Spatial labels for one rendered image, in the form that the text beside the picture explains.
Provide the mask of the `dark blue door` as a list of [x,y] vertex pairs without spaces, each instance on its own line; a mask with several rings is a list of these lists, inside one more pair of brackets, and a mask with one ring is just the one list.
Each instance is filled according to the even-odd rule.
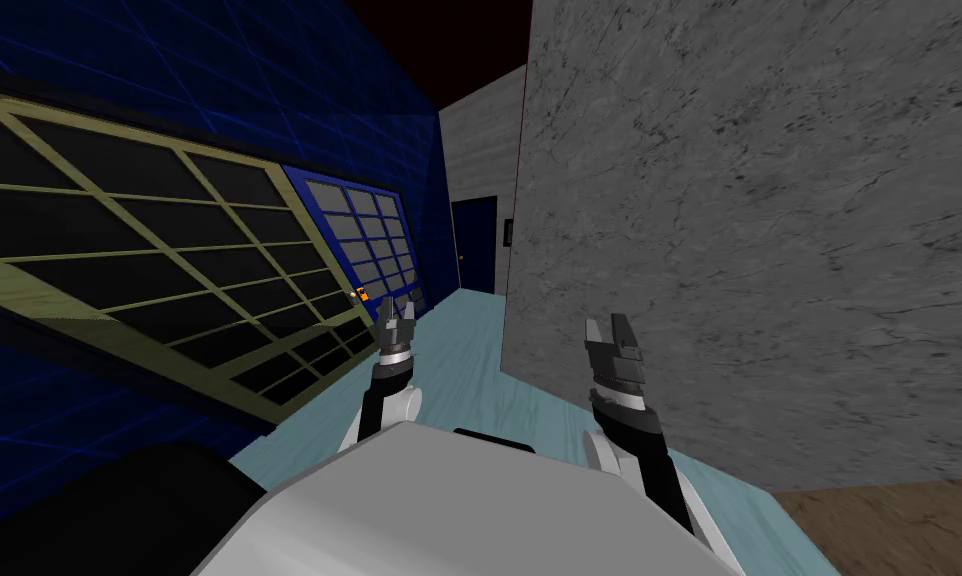
[[451,203],[459,286],[495,293],[497,198],[495,196]]

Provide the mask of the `blue glazed door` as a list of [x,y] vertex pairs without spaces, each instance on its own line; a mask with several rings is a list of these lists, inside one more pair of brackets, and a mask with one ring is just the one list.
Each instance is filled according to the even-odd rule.
[[399,314],[412,301],[415,318],[422,318],[429,302],[399,195],[295,167],[283,170],[351,290],[366,288],[370,299],[352,302],[377,319],[381,299],[391,296]]

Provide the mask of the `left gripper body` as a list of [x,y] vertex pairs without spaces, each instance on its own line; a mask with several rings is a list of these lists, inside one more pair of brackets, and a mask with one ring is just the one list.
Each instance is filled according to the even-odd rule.
[[414,319],[381,319],[375,325],[380,356],[407,357],[411,351],[415,327],[416,321]]

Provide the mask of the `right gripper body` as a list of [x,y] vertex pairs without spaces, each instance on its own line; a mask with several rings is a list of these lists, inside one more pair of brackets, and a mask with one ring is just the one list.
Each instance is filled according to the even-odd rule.
[[594,381],[622,394],[644,394],[643,353],[638,346],[584,341]]

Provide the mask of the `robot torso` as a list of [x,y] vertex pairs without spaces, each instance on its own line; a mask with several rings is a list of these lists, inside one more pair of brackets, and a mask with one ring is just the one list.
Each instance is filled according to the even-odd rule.
[[192,576],[742,576],[611,472],[413,422],[269,491]]

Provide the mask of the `large yellow framed window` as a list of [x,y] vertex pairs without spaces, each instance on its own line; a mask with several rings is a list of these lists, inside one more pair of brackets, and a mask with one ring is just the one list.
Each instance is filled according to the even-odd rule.
[[277,424],[375,351],[275,163],[0,94],[0,308]]

